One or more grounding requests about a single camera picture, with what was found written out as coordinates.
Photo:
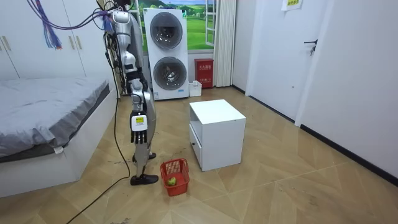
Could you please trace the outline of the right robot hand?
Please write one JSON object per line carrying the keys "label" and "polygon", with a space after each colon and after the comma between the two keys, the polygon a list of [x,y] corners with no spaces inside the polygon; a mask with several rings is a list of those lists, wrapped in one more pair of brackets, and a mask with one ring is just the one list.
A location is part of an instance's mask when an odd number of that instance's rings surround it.
{"label": "right robot hand", "polygon": [[131,143],[144,144],[147,142],[148,122],[143,112],[132,111],[130,114]]}

